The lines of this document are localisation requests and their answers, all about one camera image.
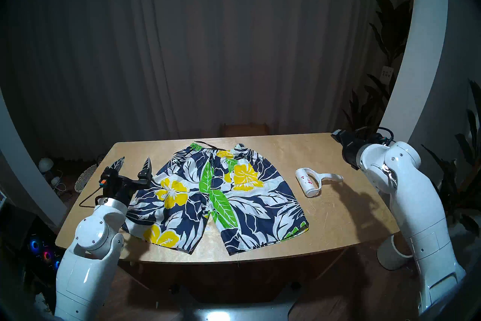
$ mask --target curtain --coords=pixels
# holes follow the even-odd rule
[[[2,58],[16,84],[2,90],[18,90],[9,110],[22,102],[17,117],[45,154],[66,159],[119,141],[217,137],[222,124],[331,131],[351,89],[384,64],[375,10],[375,0],[7,0]]]

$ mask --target drawstring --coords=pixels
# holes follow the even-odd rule
[[[210,143],[207,143],[207,142],[204,142],[204,141],[194,141],[194,142],[203,143],[204,145],[210,146],[210,147],[213,148],[214,150],[226,151],[226,149],[219,149],[218,147],[212,146]]]

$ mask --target green leaf print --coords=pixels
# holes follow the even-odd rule
[[[234,159],[227,159],[226,158],[226,162],[227,162],[227,166],[229,167],[229,172],[232,172],[234,170],[234,166],[239,162],[238,160],[234,160]]]
[[[191,143],[191,149],[195,151],[202,150],[202,146],[198,145],[197,143]]]
[[[223,226],[225,229],[231,228],[231,226],[229,225],[229,223],[228,223],[227,221],[225,221],[222,216],[217,215],[217,218],[219,219],[220,223],[222,224],[222,226]]]
[[[206,162],[204,169],[202,171],[201,180],[199,182],[199,191],[201,193],[208,193],[210,191],[213,174],[214,172],[212,170],[212,166],[210,165],[210,162]]]
[[[292,229],[292,231],[290,231],[289,233],[287,233],[286,236],[285,236],[282,240],[292,238],[298,231],[299,231],[299,228],[298,228],[298,227],[295,227],[294,229]]]
[[[237,220],[227,197],[220,190],[210,190],[209,198],[217,212],[217,217],[225,228],[236,228]]]

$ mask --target shorts leg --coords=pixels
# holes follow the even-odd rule
[[[212,150],[197,144],[178,151],[153,177],[148,190],[130,202],[122,229],[160,246],[191,254],[202,237],[208,212],[199,182]]]
[[[216,155],[209,196],[213,219],[230,255],[308,230],[292,190],[267,159],[242,144]]]

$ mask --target shorts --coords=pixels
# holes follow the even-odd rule
[[[174,154],[130,202],[122,228],[147,242],[191,254],[212,215],[229,255],[308,230],[292,190],[274,166],[238,144],[197,143]]]

